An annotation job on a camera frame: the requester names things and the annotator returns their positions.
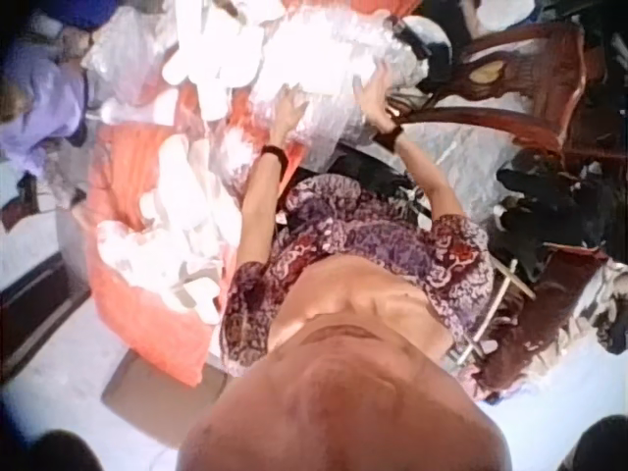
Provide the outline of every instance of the plastic bag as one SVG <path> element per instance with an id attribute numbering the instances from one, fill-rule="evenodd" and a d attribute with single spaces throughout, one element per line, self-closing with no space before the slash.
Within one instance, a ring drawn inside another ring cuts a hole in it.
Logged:
<path id="1" fill-rule="evenodd" d="M 159 19 L 120 7 L 94 34 L 95 43 L 81 62 L 109 83 L 124 103 L 143 104 L 142 89 L 159 77 L 165 52 L 165 43 L 156 41 Z"/>
<path id="2" fill-rule="evenodd" d="M 343 6 L 303 6 L 281 20 L 264 46 L 250 94 L 253 113 L 269 124 L 282 85 L 301 85 L 309 106 L 292 137 L 310 147 L 302 164 L 309 170 L 326 171 L 340 137 L 353 141 L 361 132 L 354 77 L 367 81 L 377 60 L 391 66 L 393 85 L 413 85 L 426 74 L 427 64 L 418 64 L 410 48 L 383 26 L 385 17 Z"/>

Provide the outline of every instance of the carved wooden chair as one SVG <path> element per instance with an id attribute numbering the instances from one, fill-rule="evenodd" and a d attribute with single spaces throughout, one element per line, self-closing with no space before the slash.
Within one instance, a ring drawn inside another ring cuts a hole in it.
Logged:
<path id="1" fill-rule="evenodd" d="M 496 50 L 472 56 L 506 44 L 541 39 L 539 50 L 531 53 Z M 586 83 L 584 35 L 571 24 L 530 25 L 510 29 L 473 41 L 454 65 L 451 80 L 438 89 L 420 108 L 404 106 L 395 99 L 399 124 L 458 123 L 507 131 L 514 142 L 548 154 L 561 155 L 562 145 L 574 109 Z M 470 101 L 499 98 L 518 92 L 531 101 L 530 114 L 481 107 L 435 107 L 451 95 Z"/>

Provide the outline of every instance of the orange fabric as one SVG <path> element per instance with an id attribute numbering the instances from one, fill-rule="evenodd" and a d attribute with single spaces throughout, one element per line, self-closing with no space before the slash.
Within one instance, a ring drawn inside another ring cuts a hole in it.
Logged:
<path id="1" fill-rule="evenodd" d="M 285 0 L 285 3 L 298 1 Z M 394 14 L 406 15 L 419 3 L 420 0 L 352 0 L 351 6 L 361 13 L 386 8 Z M 142 101 L 150 101 L 165 86 L 162 80 L 155 80 L 144 90 Z M 87 205 L 96 223 L 105 219 L 120 220 L 135 231 L 144 229 L 138 200 L 157 183 L 159 146 L 175 132 L 185 132 L 190 138 L 201 136 L 203 123 L 199 116 L 195 88 L 187 83 L 181 87 L 174 128 L 125 124 L 101 129 L 90 168 L 87 196 Z M 235 96 L 229 126 L 243 128 L 260 148 L 268 138 L 268 133 L 252 121 L 246 93 Z M 290 144 L 286 151 L 288 168 L 281 191 L 307 153 L 307 149 L 297 143 Z M 101 261 L 94 232 L 87 238 L 86 257 L 92 296 L 105 324 L 156 367 L 185 384 L 197 385 L 201 381 L 212 328 L 195 314 L 169 310 L 158 295 L 127 285 Z M 219 297 L 222 305 L 236 261 L 233 253 L 226 253 L 224 258 L 226 270 Z"/>
<path id="2" fill-rule="evenodd" d="M 118 219 L 136 231 L 143 229 L 138 198 L 154 187 L 159 146 L 174 129 L 140 124 L 106 128 L 90 169 L 89 208 L 97 219 Z M 98 256 L 97 241 L 88 238 L 87 266 L 92 295 L 102 320 L 142 357 L 188 385 L 201 380 L 212 328 L 195 314 L 176 314 L 161 298 L 132 288 Z"/>
<path id="3" fill-rule="evenodd" d="M 349 4 L 351 10 L 359 13 L 371 14 L 377 10 L 388 10 L 393 15 L 404 17 L 410 15 L 419 5 L 422 0 L 282 0 L 284 6 L 289 7 L 291 5 L 299 5 L 301 3 L 307 3 L 308 5 L 331 5 L 339 3 L 342 5 Z"/>

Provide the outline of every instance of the patterned dress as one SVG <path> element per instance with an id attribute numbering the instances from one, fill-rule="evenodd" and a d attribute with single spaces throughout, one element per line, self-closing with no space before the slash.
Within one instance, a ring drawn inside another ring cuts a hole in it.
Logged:
<path id="1" fill-rule="evenodd" d="M 493 288 L 484 230 L 464 216 L 441 216 L 430 231 L 417 229 L 393 201 L 354 180 L 321 175 L 295 186 L 286 199 L 288 227 L 269 262 L 235 272 L 220 333 L 229 372 L 267 353 L 271 324 L 303 270 L 333 254 L 357 255 L 426 292 L 454 341 L 476 325 Z"/>

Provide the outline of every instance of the black bracelet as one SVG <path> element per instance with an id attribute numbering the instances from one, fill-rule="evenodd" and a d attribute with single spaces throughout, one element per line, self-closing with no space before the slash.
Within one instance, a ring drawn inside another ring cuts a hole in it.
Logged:
<path id="1" fill-rule="evenodd" d="M 279 159 L 279 163 L 282 166 L 282 172 L 279 175 L 279 180 L 281 181 L 284 178 L 286 169 L 288 168 L 288 157 L 286 156 L 286 153 L 281 147 L 277 147 L 276 145 L 265 145 L 262 147 L 261 155 L 264 154 L 273 154 Z"/>
<path id="2" fill-rule="evenodd" d="M 390 132 L 378 132 L 377 134 L 375 134 L 375 136 L 373 136 L 373 140 L 391 153 L 394 153 L 394 144 L 396 143 L 396 139 L 402 132 L 403 128 L 400 125 L 397 125 Z"/>

